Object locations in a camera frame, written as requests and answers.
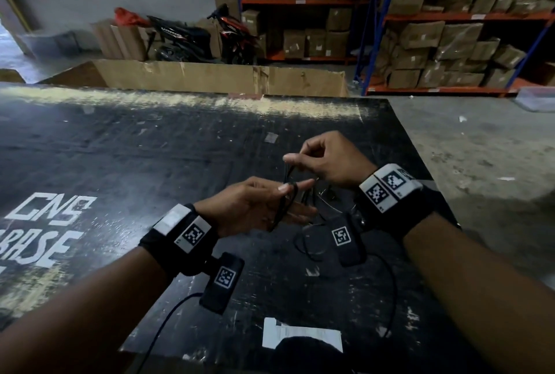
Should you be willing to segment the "black and red motorcycle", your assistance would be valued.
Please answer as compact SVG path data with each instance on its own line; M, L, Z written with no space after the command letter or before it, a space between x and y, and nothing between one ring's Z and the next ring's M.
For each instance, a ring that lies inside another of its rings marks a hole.
M216 30L188 26L148 16L153 32L149 34L147 52L155 52L156 61L224 63L252 66L256 59L256 37L238 19L230 14L224 3L207 20Z

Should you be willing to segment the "white paper label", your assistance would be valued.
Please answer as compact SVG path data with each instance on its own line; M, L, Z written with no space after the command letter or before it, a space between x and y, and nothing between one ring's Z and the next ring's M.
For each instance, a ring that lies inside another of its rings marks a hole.
M261 341L263 348L276 349L283 340L293 337L313 338L343 352L343 341L339 330L290 326L272 317L264 319Z

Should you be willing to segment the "leaning flat cardboard sheets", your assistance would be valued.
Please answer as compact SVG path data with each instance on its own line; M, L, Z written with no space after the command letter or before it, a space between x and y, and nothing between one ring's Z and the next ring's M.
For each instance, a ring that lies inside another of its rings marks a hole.
M104 58L141 62L148 60L140 26L121 26L109 19L94 22L90 26Z

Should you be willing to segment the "person's left hand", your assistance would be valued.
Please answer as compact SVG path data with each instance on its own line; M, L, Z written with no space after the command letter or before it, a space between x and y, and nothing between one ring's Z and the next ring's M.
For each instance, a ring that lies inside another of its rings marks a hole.
M216 229L219 238L252 230L270 232L284 197L246 197L245 190L245 181L242 181L194 203L196 212Z

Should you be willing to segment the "person's right hand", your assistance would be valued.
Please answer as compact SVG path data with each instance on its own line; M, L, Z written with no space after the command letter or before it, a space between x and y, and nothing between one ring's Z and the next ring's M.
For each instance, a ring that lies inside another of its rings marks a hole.
M338 131L307 139L298 153L323 158L320 171L309 171L340 188L355 189L378 167Z

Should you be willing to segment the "black left wristband with markers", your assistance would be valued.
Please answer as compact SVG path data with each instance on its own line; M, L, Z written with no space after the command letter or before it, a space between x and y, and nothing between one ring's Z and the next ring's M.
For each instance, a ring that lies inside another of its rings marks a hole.
M217 228L192 203L176 204L139 242L169 279L196 276L218 242Z

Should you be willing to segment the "person's right forearm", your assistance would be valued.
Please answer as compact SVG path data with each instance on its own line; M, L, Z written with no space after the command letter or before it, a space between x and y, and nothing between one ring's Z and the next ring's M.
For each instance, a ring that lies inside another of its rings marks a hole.
M555 291L431 213L403 238L468 342L504 374L555 374Z

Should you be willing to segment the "black wristband with markers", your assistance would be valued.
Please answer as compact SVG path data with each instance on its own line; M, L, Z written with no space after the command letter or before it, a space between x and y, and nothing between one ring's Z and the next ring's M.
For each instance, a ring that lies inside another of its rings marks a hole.
M217 228L192 203L176 204L139 242L169 279L196 276L218 242Z
M355 190L354 202L371 229L388 233L399 244L434 213L422 183L393 163L365 179Z

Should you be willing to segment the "black right wristband with markers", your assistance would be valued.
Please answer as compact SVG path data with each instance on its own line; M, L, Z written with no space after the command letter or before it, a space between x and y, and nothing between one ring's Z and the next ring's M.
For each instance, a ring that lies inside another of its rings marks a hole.
M393 163L365 179L355 190L354 202L371 229L388 233L399 244L434 213L422 183Z

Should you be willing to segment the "person's left forearm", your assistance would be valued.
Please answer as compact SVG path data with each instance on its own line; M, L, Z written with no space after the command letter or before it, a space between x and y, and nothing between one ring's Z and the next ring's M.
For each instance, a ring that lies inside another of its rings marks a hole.
M136 247L0 333L0 374L91 368L116 352L173 278Z

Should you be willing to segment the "red cloth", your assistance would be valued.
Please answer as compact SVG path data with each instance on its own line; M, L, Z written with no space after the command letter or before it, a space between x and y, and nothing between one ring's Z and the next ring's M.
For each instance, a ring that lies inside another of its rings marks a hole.
M150 20L123 7L116 7L114 9L114 22L117 26L151 27Z

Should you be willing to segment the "narrow blue orange shelf rack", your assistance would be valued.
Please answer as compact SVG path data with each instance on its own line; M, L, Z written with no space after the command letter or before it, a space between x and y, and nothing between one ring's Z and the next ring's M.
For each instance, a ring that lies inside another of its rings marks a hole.
M292 6L322 6L329 8L348 8L352 9L349 38L346 45L346 53L344 57L322 56L322 57L302 57L302 58L287 58L285 51L280 49L270 48L264 57L265 61L269 62L285 62L285 61L329 61L341 62L345 65L358 61L358 57L352 54L350 47L355 45L356 40L363 40L364 31L358 30L356 27L358 9L362 6L370 4L370 0L238 0L239 11L243 11L244 6L251 5L264 5L264 6L277 6L277 7L292 7Z

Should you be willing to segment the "clear plastic container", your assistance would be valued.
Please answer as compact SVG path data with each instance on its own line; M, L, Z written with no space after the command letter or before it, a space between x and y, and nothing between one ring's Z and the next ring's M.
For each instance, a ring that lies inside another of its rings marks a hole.
M515 104L530 112L555 113L555 87L520 88Z

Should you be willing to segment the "large open cardboard box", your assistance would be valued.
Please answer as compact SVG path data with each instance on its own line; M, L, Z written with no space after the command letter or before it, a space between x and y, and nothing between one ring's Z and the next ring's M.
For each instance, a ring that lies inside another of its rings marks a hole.
M39 81L38 84L247 97L349 96L343 71L191 62L93 60Z

